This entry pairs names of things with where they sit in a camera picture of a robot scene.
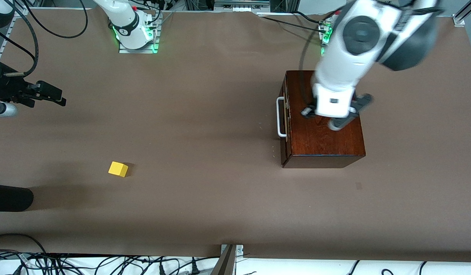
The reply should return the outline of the aluminium frame rail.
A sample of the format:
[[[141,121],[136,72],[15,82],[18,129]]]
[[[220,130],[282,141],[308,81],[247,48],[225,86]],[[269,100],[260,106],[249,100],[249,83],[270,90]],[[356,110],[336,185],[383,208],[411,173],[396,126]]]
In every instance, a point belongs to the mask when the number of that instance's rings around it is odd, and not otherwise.
[[[10,6],[5,8],[4,11],[5,13],[3,14],[2,8],[0,7],[0,59],[4,53],[6,45],[8,44],[5,38],[10,37],[15,22],[20,18],[20,15],[16,10],[12,9]]]
[[[453,18],[456,21],[463,21],[466,19],[469,15],[471,14],[471,0],[468,0],[468,2],[459,9]]]

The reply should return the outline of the yellow block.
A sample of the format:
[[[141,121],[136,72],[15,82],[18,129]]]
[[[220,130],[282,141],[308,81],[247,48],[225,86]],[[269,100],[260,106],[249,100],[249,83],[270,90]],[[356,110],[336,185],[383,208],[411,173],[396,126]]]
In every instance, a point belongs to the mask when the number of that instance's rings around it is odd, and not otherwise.
[[[128,172],[128,165],[120,162],[111,162],[111,165],[108,169],[108,173],[115,175],[115,176],[120,176],[120,177],[125,177]]]

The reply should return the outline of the dark aluminium profile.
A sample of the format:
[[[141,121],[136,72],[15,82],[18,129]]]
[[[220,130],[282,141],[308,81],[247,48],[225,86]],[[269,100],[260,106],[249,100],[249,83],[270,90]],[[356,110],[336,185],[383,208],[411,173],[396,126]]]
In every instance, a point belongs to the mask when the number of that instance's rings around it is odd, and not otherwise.
[[[237,245],[225,245],[210,275],[234,275],[234,265],[237,258]]]

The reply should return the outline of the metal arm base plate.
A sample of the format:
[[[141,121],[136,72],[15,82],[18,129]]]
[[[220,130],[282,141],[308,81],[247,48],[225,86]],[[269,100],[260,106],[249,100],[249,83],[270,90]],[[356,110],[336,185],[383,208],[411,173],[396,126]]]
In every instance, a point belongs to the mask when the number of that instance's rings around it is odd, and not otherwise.
[[[152,41],[149,41],[146,45],[139,49],[127,49],[122,44],[119,45],[119,53],[131,53],[131,54],[157,54],[159,49],[160,38],[157,37]]]

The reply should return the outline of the light wood drawer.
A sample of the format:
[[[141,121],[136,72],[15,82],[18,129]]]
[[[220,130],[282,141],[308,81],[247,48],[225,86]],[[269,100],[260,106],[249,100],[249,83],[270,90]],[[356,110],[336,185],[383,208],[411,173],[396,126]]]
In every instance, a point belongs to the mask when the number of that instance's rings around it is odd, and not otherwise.
[[[291,135],[290,135],[290,122],[289,122],[289,104],[288,104],[288,90],[287,90],[287,80],[286,77],[283,80],[281,95],[283,96],[283,117],[284,117],[284,133],[285,137],[285,148],[286,148],[286,158],[291,155]]]

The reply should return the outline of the dark brown wooden cabinet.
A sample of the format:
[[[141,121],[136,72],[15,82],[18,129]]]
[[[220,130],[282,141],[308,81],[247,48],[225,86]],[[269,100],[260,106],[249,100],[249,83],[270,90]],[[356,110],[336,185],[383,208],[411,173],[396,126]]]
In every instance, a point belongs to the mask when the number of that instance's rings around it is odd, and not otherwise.
[[[344,168],[365,157],[365,142],[360,118],[344,129],[328,128],[330,118],[304,118],[300,112],[311,98],[311,70],[286,72],[291,155],[286,158],[285,139],[280,138],[283,168]]]

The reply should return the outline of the white metal drawer handle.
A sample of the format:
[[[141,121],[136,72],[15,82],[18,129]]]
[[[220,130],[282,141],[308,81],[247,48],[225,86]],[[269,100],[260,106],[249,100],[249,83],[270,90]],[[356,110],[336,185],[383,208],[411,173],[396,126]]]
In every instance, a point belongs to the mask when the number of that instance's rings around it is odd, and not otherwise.
[[[286,98],[279,96],[276,99],[276,113],[277,113],[277,134],[282,139],[288,139],[289,130],[286,113]]]

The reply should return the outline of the black padded pole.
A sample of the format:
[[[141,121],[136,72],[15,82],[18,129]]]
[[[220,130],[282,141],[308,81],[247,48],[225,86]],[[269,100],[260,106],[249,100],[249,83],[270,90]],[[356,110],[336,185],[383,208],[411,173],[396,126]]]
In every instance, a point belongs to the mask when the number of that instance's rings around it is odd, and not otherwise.
[[[33,192],[28,188],[0,185],[0,211],[21,212],[31,207]]]

